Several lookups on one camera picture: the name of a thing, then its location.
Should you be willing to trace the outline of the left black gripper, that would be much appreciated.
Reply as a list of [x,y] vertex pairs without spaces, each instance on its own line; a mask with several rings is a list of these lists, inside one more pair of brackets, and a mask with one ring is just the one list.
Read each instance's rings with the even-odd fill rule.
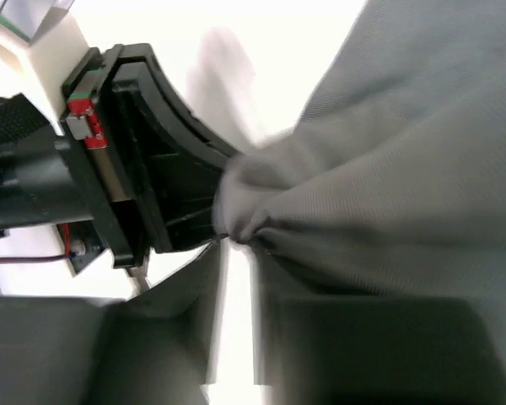
[[56,135],[23,95],[0,98],[0,238],[41,224],[88,227],[116,268],[140,267],[149,243],[158,253],[186,251],[215,235],[212,204],[231,146],[194,117],[151,50],[123,50],[111,80],[121,118],[117,139],[131,155],[132,183],[111,197],[102,174],[126,179],[113,146],[88,149],[73,137],[65,109]]

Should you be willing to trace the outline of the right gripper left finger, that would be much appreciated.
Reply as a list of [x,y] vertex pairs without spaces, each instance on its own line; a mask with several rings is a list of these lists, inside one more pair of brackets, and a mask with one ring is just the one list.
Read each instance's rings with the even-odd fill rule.
[[0,297],[0,404],[204,404],[219,243],[127,301]]

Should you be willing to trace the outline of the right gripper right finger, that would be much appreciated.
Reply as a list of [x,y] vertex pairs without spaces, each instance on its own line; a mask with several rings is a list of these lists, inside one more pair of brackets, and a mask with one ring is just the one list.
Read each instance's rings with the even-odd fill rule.
[[275,404],[506,404],[493,304],[312,282],[254,250],[254,381]]

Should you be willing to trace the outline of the grey pleated skirt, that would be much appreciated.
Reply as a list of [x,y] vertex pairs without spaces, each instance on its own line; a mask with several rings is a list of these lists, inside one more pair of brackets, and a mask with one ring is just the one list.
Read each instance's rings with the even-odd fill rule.
[[506,302],[506,1],[369,1],[214,216],[325,283]]

